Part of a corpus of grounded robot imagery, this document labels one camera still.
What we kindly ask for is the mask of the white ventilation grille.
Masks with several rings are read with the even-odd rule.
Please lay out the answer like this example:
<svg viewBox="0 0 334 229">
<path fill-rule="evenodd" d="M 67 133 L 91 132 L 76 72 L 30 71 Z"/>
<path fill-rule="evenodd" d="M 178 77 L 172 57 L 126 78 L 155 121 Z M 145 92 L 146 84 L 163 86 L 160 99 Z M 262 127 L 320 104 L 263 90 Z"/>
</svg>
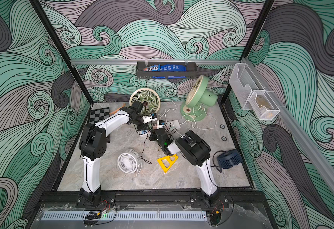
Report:
<svg viewBox="0 0 334 229">
<path fill-rule="evenodd" d="M 89 216 L 85 211 L 47 211 L 41 221 L 83 221 Z M 119 211 L 106 213 L 101 216 L 102 221 L 207 221 L 205 211 Z"/>
</svg>

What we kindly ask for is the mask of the yellow triangle frame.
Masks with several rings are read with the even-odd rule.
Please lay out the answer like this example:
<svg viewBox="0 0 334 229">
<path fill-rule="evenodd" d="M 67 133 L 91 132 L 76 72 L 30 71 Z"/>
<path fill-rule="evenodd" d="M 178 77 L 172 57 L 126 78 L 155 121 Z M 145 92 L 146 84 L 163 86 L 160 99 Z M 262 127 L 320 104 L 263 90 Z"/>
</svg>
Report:
<svg viewBox="0 0 334 229">
<path fill-rule="evenodd" d="M 178 156 L 177 154 L 174 154 L 172 156 L 164 156 L 164 157 L 158 158 L 157 162 L 162 168 L 163 172 L 167 173 L 177 160 L 178 160 Z"/>
</svg>

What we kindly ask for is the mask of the white small fan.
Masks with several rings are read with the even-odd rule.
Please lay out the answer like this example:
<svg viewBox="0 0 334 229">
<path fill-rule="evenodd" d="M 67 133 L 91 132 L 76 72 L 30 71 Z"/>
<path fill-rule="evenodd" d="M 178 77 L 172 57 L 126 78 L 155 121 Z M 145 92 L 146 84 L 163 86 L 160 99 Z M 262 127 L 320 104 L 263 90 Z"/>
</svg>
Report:
<svg viewBox="0 0 334 229">
<path fill-rule="evenodd" d="M 141 154 L 132 148 L 127 149 L 118 156 L 117 167 L 124 173 L 138 175 L 142 167 Z"/>
</svg>

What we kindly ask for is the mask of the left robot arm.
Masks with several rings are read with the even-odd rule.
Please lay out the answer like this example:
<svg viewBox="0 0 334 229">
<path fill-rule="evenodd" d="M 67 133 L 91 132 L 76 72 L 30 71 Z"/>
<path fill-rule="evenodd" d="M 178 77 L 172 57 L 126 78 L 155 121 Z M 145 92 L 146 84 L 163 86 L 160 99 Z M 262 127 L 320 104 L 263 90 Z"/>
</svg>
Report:
<svg viewBox="0 0 334 229">
<path fill-rule="evenodd" d="M 102 201 L 99 179 L 100 159 L 107 149 L 107 136 L 123 124 L 134 124 L 137 131 L 148 130 L 149 123 L 156 121 L 155 112 L 142 114 L 143 104 L 134 102 L 129 107 L 120 108 L 114 115 L 95 124 L 84 126 L 79 149 L 80 159 L 84 163 L 84 180 L 79 191 L 78 205 L 82 207 L 98 207 Z"/>
</svg>

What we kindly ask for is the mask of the black wall basket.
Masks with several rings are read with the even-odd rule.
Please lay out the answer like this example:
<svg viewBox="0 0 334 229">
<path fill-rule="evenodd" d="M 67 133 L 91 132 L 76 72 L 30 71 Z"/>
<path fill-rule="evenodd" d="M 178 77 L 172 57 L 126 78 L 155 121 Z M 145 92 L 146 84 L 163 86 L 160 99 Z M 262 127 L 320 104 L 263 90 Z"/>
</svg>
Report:
<svg viewBox="0 0 334 229">
<path fill-rule="evenodd" d="M 145 67 L 151 65 L 184 65 L 186 72 L 144 72 Z M 136 65 L 136 75 L 138 79 L 196 79 L 198 77 L 195 62 L 173 62 L 173 61 L 148 61 L 138 62 Z"/>
</svg>

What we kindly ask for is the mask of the blue snack packet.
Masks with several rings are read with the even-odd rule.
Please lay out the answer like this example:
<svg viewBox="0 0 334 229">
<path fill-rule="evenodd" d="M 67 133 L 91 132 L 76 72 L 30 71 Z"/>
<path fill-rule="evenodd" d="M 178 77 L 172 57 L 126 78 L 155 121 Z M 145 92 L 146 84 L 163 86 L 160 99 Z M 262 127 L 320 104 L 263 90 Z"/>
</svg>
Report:
<svg viewBox="0 0 334 229">
<path fill-rule="evenodd" d="M 143 69 L 144 72 L 186 72 L 184 65 L 151 65 Z"/>
</svg>

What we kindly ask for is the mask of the clear plastic bin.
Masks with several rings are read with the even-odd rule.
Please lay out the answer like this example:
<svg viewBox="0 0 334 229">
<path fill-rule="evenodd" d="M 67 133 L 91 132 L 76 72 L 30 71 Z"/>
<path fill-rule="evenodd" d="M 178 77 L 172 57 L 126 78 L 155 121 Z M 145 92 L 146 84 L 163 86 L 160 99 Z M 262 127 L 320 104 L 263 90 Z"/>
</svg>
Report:
<svg viewBox="0 0 334 229">
<path fill-rule="evenodd" d="M 246 63 L 236 64 L 229 83 L 242 108 L 252 110 L 258 120 L 273 121 L 279 114 L 279 109 L 268 91 L 258 81 L 253 72 L 254 67 Z"/>
</svg>

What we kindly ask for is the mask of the cream round desk fan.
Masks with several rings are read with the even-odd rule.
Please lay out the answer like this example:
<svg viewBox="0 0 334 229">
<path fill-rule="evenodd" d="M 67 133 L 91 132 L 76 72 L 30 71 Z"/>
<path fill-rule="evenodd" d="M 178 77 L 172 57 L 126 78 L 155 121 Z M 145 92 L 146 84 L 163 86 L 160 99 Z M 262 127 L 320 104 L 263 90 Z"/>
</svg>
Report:
<svg viewBox="0 0 334 229">
<path fill-rule="evenodd" d="M 139 106 L 141 108 L 141 115 L 156 113 L 160 109 L 160 97 L 152 89 L 140 88 L 136 90 L 129 99 L 129 105 L 132 106 L 136 101 L 140 102 L 142 105 Z"/>
</svg>

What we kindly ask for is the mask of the chessboard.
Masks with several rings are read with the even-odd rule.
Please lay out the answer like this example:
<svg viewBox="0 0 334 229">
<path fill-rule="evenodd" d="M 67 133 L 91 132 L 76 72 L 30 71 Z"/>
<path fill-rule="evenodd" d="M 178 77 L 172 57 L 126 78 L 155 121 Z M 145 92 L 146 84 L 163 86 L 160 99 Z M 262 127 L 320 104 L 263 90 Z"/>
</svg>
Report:
<svg viewBox="0 0 334 229">
<path fill-rule="evenodd" d="M 90 110 L 89 116 L 88 116 L 88 122 L 95 124 L 100 121 L 103 121 L 104 119 L 107 119 L 110 117 L 109 113 L 110 113 L 109 107 Z"/>
</svg>

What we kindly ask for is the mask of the white power strip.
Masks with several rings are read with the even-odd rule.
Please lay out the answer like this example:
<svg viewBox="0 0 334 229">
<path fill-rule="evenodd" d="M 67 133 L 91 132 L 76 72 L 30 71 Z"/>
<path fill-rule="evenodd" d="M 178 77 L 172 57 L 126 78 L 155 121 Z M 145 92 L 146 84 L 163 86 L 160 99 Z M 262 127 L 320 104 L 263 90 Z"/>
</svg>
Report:
<svg viewBox="0 0 334 229">
<path fill-rule="evenodd" d="M 181 128 L 180 124 L 177 120 L 168 121 L 167 126 L 165 127 L 165 129 L 170 134 L 173 134 L 173 133 L 177 132 L 178 130 L 180 130 L 180 128 Z M 137 126 L 137 132 L 140 135 L 146 134 L 148 131 L 151 131 L 152 129 L 153 129 L 152 123 L 146 123 L 144 125 Z"/>
</svg>

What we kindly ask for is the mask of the green desk fan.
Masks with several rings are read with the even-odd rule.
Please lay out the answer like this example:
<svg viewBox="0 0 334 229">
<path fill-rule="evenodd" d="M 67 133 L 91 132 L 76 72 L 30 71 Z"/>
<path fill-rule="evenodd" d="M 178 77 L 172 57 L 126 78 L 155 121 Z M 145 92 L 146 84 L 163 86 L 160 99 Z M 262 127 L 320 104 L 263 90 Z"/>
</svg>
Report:
<svg viewBox="0 0 334 229">
<path fill-rule="evenodd" d="M 192 122 L 203 120 L 207 116 L 205 107 L 212 107 L 218 101 L 218 95 L 208 90 L 209 79 L 201 75 L 190 90 L 180 112 L 183 118 Z"/>
</svg>

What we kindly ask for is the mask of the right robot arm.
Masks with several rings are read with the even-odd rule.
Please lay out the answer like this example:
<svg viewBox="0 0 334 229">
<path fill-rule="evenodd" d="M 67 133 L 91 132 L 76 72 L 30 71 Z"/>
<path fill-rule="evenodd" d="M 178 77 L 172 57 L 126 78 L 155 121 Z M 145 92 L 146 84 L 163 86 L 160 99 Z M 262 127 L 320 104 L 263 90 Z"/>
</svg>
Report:
<svg viewBox="0 0 334 229">
<path fill-rule="evenodd" d="M 172 140 L 165 128 L 154 131 L 156 141 L 167 156 L 181 153 L 182 156 L 197 169 L 202 190 L 202 201 L 208 207 L 212 207 L 219 197 L 218 185 L 214 179 L 211 164 L 209 144 L 189 130 L 176 140 Z"/>
</svg>

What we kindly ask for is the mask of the dark blue fan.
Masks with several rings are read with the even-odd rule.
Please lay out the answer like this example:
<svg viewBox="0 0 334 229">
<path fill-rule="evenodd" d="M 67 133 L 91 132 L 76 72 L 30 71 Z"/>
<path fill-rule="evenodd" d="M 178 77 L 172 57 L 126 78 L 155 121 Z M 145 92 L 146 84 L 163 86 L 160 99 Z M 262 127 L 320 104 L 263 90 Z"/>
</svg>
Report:
<svg viewBox="0 0 334 229">
<path fill-rule="evenodd" d="M 229 151 L 222 152 L 218 157 L 218 167 L 220 169 L 230 169 L 238 164 L 242 163 L 242 157 L 238 150 L 232 149 Z"/>
</svg>

